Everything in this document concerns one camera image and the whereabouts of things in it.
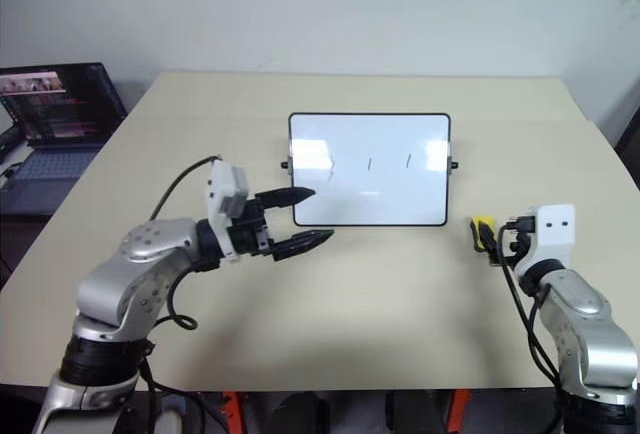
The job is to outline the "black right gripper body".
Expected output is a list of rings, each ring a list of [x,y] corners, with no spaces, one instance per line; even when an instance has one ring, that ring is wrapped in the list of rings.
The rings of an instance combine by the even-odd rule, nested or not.
[[[495,247],[490,253],[492,265],[516,265],[529,252],[531,236],[515,229],[501,227],[496,235]]]

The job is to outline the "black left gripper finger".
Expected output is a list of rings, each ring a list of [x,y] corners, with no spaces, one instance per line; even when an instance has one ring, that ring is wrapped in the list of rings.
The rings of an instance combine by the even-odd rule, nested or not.
[[[308,230],[297,233],[289,239],[275,242],[271,246],[271,256],[275,261],[281,261],[304,254],[326,242],[333,234],[333,229]]]
[[[285,208],[295,206],[315,194],[310,188],[290,186],[257,193],[256,200],[264,209]]]

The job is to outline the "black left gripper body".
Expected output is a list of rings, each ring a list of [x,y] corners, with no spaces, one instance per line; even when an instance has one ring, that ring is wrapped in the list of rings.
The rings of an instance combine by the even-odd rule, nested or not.
[[[270,255],[273,240],[265,219],[265,210],[273,206],[270,194],[257,193],[232,220],[227,233],[237,254]]]

